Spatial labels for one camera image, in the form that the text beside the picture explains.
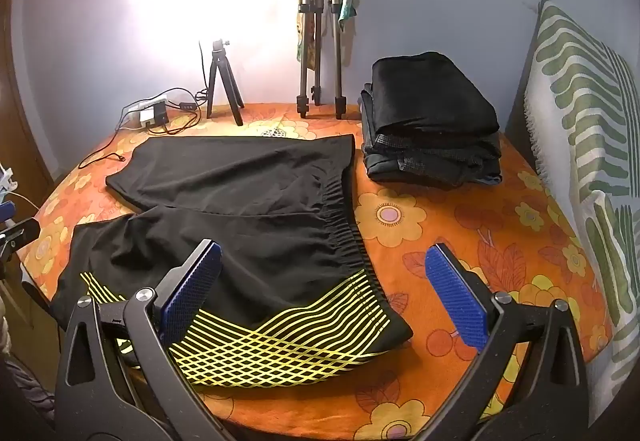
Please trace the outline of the black shorts with yellow stripes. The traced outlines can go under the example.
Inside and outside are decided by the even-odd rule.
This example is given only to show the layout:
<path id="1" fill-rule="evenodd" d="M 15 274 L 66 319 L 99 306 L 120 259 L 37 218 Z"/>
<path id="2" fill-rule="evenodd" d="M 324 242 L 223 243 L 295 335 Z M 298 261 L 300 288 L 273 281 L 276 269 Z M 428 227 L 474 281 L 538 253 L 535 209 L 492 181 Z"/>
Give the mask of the black shorts with yellow stripes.
<path id="1" fill-rule="evenodd" d="M 51 302 L 61 325 L 82 295 L 153 287 L 203 240 L 221 272 L 171 347 L 196 385 L 318 383 L 400 347 L 352 211 L 355 142 L 263 136 L 149 138 L 106 187 L 132 207 L 79 224 Z"/>

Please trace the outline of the orange floral bedsheet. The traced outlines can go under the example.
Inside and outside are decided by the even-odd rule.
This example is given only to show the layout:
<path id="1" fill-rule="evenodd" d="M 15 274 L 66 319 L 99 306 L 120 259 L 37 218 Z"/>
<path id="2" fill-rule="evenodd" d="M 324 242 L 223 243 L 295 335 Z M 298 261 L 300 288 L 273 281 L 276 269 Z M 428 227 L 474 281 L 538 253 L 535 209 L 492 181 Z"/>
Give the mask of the orange floral bedsheet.
<path id="1" fill-rule="evenodd" d="M 444 243 L 494 291 L 517 302 L 548 305 L 565 299 L 587 361 L 611 340 L 605 299 L 587 255 L 562 210 L 514 147 L 500 138 L 503 182 L 457 190 L 419 185 L 383 186 L 369 180 L 361 156 L 357 107 L 348 119 L 321 107 L 299 119 L 293 106 L 254 104 L 230 110 L 181 135 L 280 135 L 321 138 L 355 135 L 355 214 L 369 257 L 392 307 L 413 336 L 405 346 L 353 371 L 310 386 L 205 391 L 212 412 L 235 424 L 279 435 L 326 440 L 382 440 L 413 435 L 425 425 L 468 368 L 475 351 L 460 338 L 425 278 L 424 256 Z M 125 209 L 107 195 L 105 177 L 124 164 L 106 160 L 74 169 L 41 206 L 38 241 L 18 254 L 46 297 L 66 267 L 76 224 L 116 218 Z"/>

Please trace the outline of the white power strip with adapters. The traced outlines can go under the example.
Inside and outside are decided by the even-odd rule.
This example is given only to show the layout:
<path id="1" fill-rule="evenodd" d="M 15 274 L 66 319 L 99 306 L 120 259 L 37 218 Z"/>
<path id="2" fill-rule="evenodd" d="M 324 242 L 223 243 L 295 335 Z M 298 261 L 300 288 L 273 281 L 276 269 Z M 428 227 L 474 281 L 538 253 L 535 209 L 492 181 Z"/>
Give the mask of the white power strip with adapters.
<path id="1" fill-rule="evenodd" d="M 137 101 L 124 108 L 120 125 L 127 130 L 163 127 L 169 122 L 167 98 Z"/>

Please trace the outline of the small black tripod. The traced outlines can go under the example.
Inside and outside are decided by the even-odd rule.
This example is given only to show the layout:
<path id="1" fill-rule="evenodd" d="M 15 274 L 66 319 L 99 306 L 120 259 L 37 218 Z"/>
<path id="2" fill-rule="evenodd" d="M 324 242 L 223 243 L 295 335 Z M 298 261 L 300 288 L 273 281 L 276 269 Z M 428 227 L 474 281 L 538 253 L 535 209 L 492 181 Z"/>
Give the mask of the small black tripod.
<path id="1" fill-rule="evenodd" d="M 206 86 L 206 118 L 209 119 L 213 116 L 215 84 L 217 77 L 220 77 L 234 122 L 238 127 L 242 127 L 243 118 L 241 109 L 244 107 L 244 102 L 239 86 L 233 75 L 227 56 L 226 45 L 227 43 L 222 40 L 213 42 L 212 62 L 209 66 L 208 83 Z"/>

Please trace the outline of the stack of folded black clothes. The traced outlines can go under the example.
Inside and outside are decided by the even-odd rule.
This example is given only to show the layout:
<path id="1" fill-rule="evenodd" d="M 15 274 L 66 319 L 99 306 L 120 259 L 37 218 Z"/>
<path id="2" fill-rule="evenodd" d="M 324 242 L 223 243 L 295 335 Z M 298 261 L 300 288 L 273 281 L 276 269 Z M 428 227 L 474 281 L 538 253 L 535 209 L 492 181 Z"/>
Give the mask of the stack of folded black clothes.
<path id="1" fill-rule="evenodd" d="M 442 188 L 502 182 L 494 106 L 446 55 L 380 58 L 359 105 L 371 180 Z"/>

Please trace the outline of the green white striped pillow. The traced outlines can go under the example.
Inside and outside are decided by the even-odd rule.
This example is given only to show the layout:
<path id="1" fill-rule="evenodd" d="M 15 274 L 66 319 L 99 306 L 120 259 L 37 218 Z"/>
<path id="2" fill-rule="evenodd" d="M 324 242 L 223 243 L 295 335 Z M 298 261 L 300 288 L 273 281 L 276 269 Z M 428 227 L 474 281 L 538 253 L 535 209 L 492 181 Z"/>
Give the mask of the green white striped pillow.
<path id="1" fill-rule="evenodd" d="M 590 417 L 639 360 L 639 89 L 626 60 L 550 0 L 538 5 L 524 114 L 538 172 L 596 276 L 612 337 L 593 340 Z"/>

